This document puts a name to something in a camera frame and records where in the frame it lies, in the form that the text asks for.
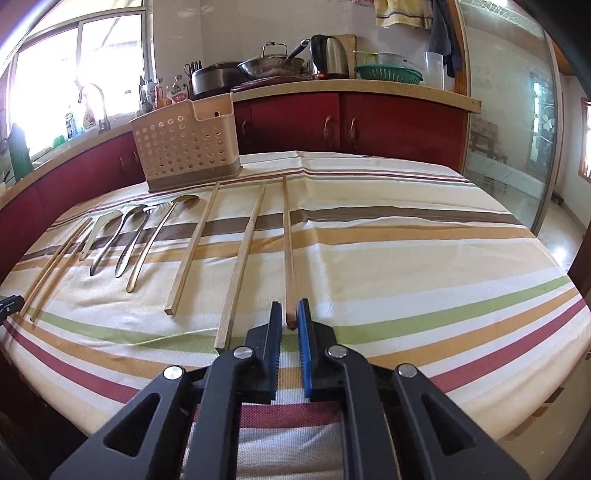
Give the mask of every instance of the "metal pivot screw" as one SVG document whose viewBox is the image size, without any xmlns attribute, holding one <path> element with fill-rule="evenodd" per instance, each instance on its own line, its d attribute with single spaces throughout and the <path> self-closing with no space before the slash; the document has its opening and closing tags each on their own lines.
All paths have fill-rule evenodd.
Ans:
<svg viewBox="0 0 591 480">
<path fill-rule="evenodd" d="M 236 358 L 250 358 L 253 354 L 252 348 L 247 346 L 239 346 L 236 350 L 234 350 L 234 356 Z"/>
<path fill-rule="evenodd" d="M 164 378 L 168 380 L 176 380 L 177 378 L 181 378 L 183 376 L 183 369 L 177 367 L 176 365 L 173 367 L 168 367 L 164 370 Z"/>
<path fill-rule="evenodd" d="M 411 364 L 402 364 L 398 367 L 398 373 L 404 378 L 412 378 L 417 374 L 417 369 Z"/>
<path fill-rule="evenodd" d="M 329 355 L 334 358 L 343 358 L 347 355 L 347 349 L 342 345 L 333 345 L 329 347 Z"/>
</svg>

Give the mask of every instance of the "kitchen counter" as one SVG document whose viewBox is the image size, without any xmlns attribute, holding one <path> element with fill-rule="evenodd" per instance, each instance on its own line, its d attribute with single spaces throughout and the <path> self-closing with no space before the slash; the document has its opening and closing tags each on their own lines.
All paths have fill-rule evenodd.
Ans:
<svg viewBox="0 0 591 480">
<path fill-rule="evenodd" d="M 479 100 L 470 98 L 457 93 L 438 90 L 422 85 L 409 85 L 397 82 L 382 82 L 378 80 L 322 80 L 309 82 L 294 82 L 281 85 L 272 85 L 259 87 L 245 92 L 234 93 L 234 102 L 244 102 L 246 100 L 255 100 L 272 96 L 292 95 L 295 93 L 316 93 L 316 92 L 359 92 L 359 93 L 380 93 L 383 95 L 400 96 L 405 98 L 414 98 L 451 106 L 470 113 L 480 113 L 482 104 Z M 51 170 L 59 167 L 65 162 L 71 160 L 85 151 L 95 148 L 116 137 L 131 132 L 131 124 L 125 123 L 112 130 L 89 137 L 81 143 L 72 145 L 65 151 L 52 155 L 48 152 L 43 158 L 48 158 L 42 165 L 37 167 L 30 175 L 22 179 L 18 184 L 12 186 L 4 195 L 0 197 L 0 210 L 4 208 L 19 193 L 31 186 L 37 180 L 49 173 Z"/>
<path fill-rule="evenodd" d="M 275 95 L 289 95 L 292 93 L 314 92 L 359 92 L 381 93 L 395 95 L 429 102 L 440 103 L 470 113 L 480 113 L 482 102 L 475 98 L 459 95 L 457 93 L 425 87 L 423 85 L 410 85 L 408 83 L 382 82 L 379 80 L 311 80 L 309 82 L 282 83 L 268 87 L 259 87 L 245 92 L 234 93 L 234 102 L 254 100 L 257 98 Z"/>
</svg>

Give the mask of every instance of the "beige plastic basket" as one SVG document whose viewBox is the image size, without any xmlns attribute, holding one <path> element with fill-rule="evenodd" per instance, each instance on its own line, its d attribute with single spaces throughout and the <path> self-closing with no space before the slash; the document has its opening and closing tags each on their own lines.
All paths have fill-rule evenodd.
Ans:
<svg viewBox="0 0 591 480">
<path fill-rule="evenodd" d="M 131 127 L 151 192 L 232 178 L 242 170 L 231 93 L 160 108 Z"/>
</svg>

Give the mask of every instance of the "red cabinet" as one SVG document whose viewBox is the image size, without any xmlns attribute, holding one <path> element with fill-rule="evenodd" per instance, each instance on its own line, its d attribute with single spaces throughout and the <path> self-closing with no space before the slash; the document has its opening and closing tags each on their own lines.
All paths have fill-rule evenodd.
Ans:
<svg viewBox="0 0 591 480">
<path fill-rule="evenodd" d="M 143 181 L 131 133 L 68 160 L 35 182 L 45 216 L 54 222 L 77 203 Z"/>
<path fill-rule="evenodd" d="M 282 95 L 248 103 L 253 152 L 340 150 L 338 93 Z"/>
<path fill-rule="evenodd" d="M 379 93 L 295 93 L 237 102 L 241 154 L 335 151 L 462 171 L 468 112 Z"/>
<path fill-rule="evenodd" d="M 0 209 L 0 283 L 67 209 L 145 180 L 131 132 L 77 155 Z"/>
<path fill-rule="evenodd" d="M 0 283 L 50 225 L 35 185 L 0 210 Z"/>
<path fill-rule="evenodd" d="M 236 121 L 238 151 L 242 155 L 256 153 L 255 133 L 252 125 L 251 106 L 249 102 L 234 104 L 234 119 Z"/>
<path fill-rule="evenodd" d="M 463 110 L 373 93 L 341 95 L 344 152 L 404 158 L 458 170 L 465 147 Z"/>
</svg>

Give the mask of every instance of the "table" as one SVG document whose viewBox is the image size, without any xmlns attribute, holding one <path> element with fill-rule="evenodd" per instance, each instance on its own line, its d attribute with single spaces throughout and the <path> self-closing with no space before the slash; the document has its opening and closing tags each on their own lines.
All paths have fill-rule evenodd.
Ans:
<svg viewBox="0 0 591 480">
<path fill-rule="evenodd" d="M 296 151 L 245 155 L 242 163 L 240 177 L 220 188 L 175 317 L 163 308 L 205 202 L 176 210 L 135 292 L 125 291 L 130 267 L 114 276 L 124 235 L 94 277 L 92 254 L 68 268 L 35 325 L 9 320 L 0 330 L 24 378 L 85 433 L 166 366 L 193 369 L 215 359 L 234 257 L 262 181 L 233 345 L 268 320 L 273 300 L 283 301 L 283 175 L 297 294 L 310 299 L 314 319 L 372 363 L 416 364 L 493 438 L 533 413 L 587 351 L 591 312 L 569 278 L 526 227 L 452 170 Z M 149 194 L 140 184 L 78 205 L 33 245 L 0 294 L 22 294 L 87 215 L 157 205 L 180 192 L 207 199 L 211 189 Z M 332 403 L 305 402 L 294 332 L 284 330 L 280 367 L 277 401 L 243 408 L 241 475 L 332 478 L 341 468 L 338 413 Z"/>
</svg>

